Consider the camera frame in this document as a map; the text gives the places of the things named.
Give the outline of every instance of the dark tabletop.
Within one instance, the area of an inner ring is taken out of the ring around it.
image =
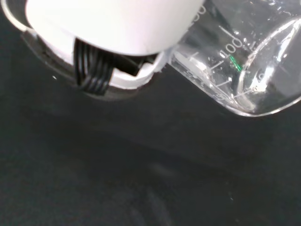
[[[1,226],[301,224],[300,104],[241,118],[168,67],[102,102],[0,30]]]

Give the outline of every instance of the black cable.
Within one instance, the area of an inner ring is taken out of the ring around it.
[[[95,95],[105,94],[115,67],[115,55],[79,39],[75,40],[73,55],[79,89]]]

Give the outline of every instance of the white plastic housing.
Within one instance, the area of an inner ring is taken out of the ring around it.
[[[136,89],[168,60],[168,49],[186,33],[204,0],[27,0],[26,16],[35,32],[60,58],[73,64],[75,38],[110,52],[145,56],[136,77],[117,69],[111,86]]]

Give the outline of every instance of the clear glass beaker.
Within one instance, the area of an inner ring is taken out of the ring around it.
[[[301,99],[301,1],[207,0],[170,64],[243,116]]]

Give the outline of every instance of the green marking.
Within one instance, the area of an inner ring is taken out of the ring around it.
[[[230,56],[230,60],[235,65],[236,69],[241,72],[243,69],[242,67],[237,63],[236,59],[233,56]]]

